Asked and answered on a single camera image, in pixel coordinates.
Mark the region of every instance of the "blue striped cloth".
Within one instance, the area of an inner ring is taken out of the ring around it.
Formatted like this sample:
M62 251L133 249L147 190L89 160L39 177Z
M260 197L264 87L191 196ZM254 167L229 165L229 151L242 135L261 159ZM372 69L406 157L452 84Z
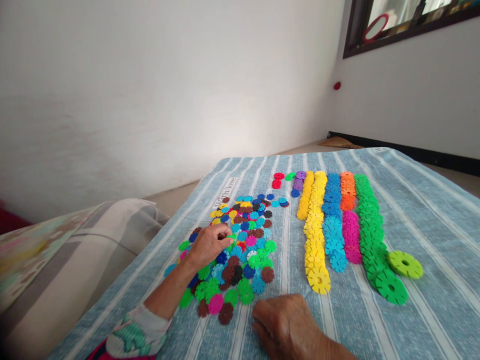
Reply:
M363 266L350 263L344 273L336 273L327 261L331 291L323 296L312 291L304 270L304 223L296 217L299 198L290 196L292 182L271 188L274 173L300 170L368 176L384 217L388 249L410 253L423 265L421 279L402 278L409 294L406 305L387 302L370 286ZM179 244L197 226L209 224L215 201L233 177L231 199L273 193L291 203L273 209L271 239L278 248L270 257L276 276L255 300L302 294L326 335L360 359L472 359L480 354L480 200L402 153L380 147L221 160L49 359L85 359L162 281L180 255ZM253 304L237 305L228 326L216 316L199 318L195 304L178 310L157 358L265 358L251 327Z

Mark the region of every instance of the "floor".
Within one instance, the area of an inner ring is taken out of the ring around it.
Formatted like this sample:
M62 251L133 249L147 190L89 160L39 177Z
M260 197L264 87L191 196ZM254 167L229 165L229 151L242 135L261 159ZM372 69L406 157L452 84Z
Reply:
M344 150L340 147L329 147L329 146L318 146L316 141L315 143L297 147L291 150L280 152L279 155L294 155L294 154L303 154L303 153L326 153L332 151ZM468 175L462 172L445 169L433 165L425 165L430 169L438 172L447 179L450 179L452 182L456 183L461 188L467 190L471 194L480 198L480 177ZM156 206L165 214L173 216L175 212L182 206L182 204L187 200L190 194L199 184L199 181L192 182L191 184L180 186L172 190L161 192L152 196L148 196L145 200L152 201L156 203Z

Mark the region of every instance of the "elderly hand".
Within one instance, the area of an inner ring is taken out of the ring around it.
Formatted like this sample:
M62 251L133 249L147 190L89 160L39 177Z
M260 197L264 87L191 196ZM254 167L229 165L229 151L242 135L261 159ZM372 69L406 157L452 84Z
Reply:
M320 330L299 294L259 300L252 315L253 330L271 359L355 359Z
M230 235L232 230L224 223L204 227L198 233L185 260L198 270L204 268L235 241L227 237Z

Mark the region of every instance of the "sleeve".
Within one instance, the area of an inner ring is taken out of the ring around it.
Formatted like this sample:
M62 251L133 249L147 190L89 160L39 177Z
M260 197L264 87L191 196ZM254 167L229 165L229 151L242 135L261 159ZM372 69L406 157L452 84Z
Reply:
M143 303L126 314L106 339L107 353L116 359L155 356L167 338L172 320L167 321Z

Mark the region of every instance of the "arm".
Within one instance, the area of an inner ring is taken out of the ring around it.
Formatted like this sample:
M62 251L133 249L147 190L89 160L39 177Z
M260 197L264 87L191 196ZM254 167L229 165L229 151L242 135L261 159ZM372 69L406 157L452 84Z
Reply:
M190 252L146 298L143 303L145 307L155 315L170 320L195 274L232 244L234 240L226 238L231 234L232 231L224 223L203 228Z
M95 354L106 350L115 359L153 359L167 338L172 317L188 284L200 269L232 244L234 240L226 238L231 234L226 224L203 228L185 258L142 304L124 316L105 346L99 346Z

